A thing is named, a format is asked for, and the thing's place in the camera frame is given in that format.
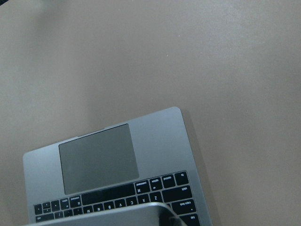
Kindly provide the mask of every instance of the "laptop keyboard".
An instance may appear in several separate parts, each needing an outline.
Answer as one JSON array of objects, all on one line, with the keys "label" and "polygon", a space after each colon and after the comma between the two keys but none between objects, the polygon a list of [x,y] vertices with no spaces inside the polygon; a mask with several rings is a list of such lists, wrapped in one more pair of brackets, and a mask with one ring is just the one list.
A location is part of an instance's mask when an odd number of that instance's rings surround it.
[{"label": "laptop keyboard", "polygon": [[36,222],[147,202],[163,202],[187,224],[200,226],[186,171],[34,205]]}]

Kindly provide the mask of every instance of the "gray surface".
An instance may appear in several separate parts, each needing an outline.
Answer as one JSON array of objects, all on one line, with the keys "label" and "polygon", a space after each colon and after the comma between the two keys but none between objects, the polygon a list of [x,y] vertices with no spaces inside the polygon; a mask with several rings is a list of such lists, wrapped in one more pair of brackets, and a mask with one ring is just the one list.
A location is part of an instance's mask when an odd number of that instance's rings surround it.
[{"label": "gray surface", "polygon": [[173,105],[215,225],[301,222],[301,1],[0,6],[0,219],[22,155]]}]

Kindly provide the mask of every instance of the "black key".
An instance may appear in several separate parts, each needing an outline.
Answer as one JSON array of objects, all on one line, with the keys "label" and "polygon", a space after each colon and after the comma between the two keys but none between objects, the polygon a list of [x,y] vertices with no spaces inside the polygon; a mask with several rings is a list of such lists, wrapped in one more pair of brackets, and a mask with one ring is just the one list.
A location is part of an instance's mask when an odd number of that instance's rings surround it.
[{"label": "black key", "polygon": [[173,211],[176,214],[184,214],[184,213],[192,213],[196,211],[196,206],[194,205],[194,201],[192,199],[173,202],[172,204]]},{"label": "black key", "polygon": [[81,206],[81,201],[80,201],[80,196],[79,195],[71,197],[69,200],[70,200],[70,206],[71,206],[71,208]]},{"label": "black key", "polygon": [[56,212],[55,213],[55,218],[56,219],[59,219],[59,218],[63,218],[64,216],[63,216],[63,212]]},{"label": "black key", "polygon": [[43,209],[43,213],[50,213],[50,212],[51,212],[51,209],[50,209],[50,208]]},{"label": "black key", "polygon": [[43,203],[43,209],[50,208],[50,202]]},{"label": "black key", "polygon": [[174,176],[167,175],[162,177],[164,188],[169,188],[175,186]]},{"label": "black key", "polygon": [[177,185],[188,184],[188,177],[186,172],[176,173],[174,175]]},{"label": "black key", "polygon": [[71,217],[73,216],[72,210],[65,210],[64,211],[64,217]]},{"label": "black key", "polygon": [[160,192],[150,193],[150,201],[151,202],[163,202],[161,193]]},{"label": "black key", "polygon": [[138,203],[139,204],[141,204],[141,203],[147,203],[147,202],[150,202],[148,194],[142,194],[142,195],[138,196]]},{"label": "black key", "polygon": [[124,201],[124,199],[116,200],[115,201],[115,206],[116,206],[116,208],[125,207],[126,206],[126,201]]},{"label": "black key", "polygon": [[92,213],[93,212],[92,206],[85,206],[83,209],[84,209],[84,213]]},{"label": "black key", "polygon": [[60,210],[60,202],[58,200],[51,202],[51,209],[53,212]]},{"label": "black key", "polygon": [[55,217],[53,216],[53,213],[41,215],[36,217],[36,223],[46,220],[53,220]]},{"label": "black key", "polygon": [[61,209],[62,210],[65,210],[65,209],[69,208],[69,201],[68,201],[68,199],[61,199],[60,203],[61,203]]},{"label": "black key", "polygon": [[154,178],[150,180],[150,187],[152,191],[157,191],[162,189],[161,178]]},{"label": "black key", "polygon": [[104,209],[105,209],[105,210],[111,210],[111,209],[114,208],[114,203],[113,203],[113,202],[105,202],[105,203],[103,204],[103,206],[104,206]]},{"label": "black key", "polygon": [[135,187],[137,194],[142,194],[150,191],[150,185],[148,180],[135,183]]},{"label": "black key", "polygon": [[103,205],[101,203],[96,204],[96,205],[93,206],[93,210],[94,210],[94,212],[102,211],[103,210]]},{"label": "black key", "polygon": [[192,197],[190,186],[176,187],[162,191],[164,202],[173,202]]},{"label": "black key", "polygon": [[81,208],[75,208],[75,209],[73,209],[73,214],[75,216],[79,215],[79,214],[83,214],[83,210]]},{"label": "black key", "polygon": [[137,205],[136,197],[127,198],[126,201],[127,201],[127,206]]},{"label": "black key", "polygon": [[81,200],[83,205],[89,205],[97,202],[120,199],[131,195],[135,195],[134,184],[121,185],[118,187],[106,188],[100,191],[82,194]]},{"label": "black key", "polygon": [[197,214],[181,216],[180,218],[189,226],[201,226]]},{"label": "black key", "polygon": [[36,215],[43,213],[42,204],[34,205],[34,213]]}]

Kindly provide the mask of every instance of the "shift key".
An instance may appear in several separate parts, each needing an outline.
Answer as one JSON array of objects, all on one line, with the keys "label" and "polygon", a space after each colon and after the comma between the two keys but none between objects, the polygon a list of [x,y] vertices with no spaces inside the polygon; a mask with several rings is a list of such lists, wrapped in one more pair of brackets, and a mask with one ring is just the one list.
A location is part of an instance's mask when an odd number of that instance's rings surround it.
[{"label": "shift key", "polygon": [[173,202],[192,197],[190,186],[176,187],[162,191],[164,202]]}]

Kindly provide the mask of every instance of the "space gray laptop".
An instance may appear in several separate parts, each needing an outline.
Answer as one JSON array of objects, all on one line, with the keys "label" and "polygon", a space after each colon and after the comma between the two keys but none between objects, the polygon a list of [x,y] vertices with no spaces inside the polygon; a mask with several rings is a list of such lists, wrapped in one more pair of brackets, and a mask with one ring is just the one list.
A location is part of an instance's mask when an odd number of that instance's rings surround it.
[{"label": "space gray laptop", "polygon": [[27,226],[187,226],[166,204],[149,202]]},{"label": "space gray laptop", "polygon": [[23,157],[30,223],[163,202],[212,225],[179,108],[74,137]]}]

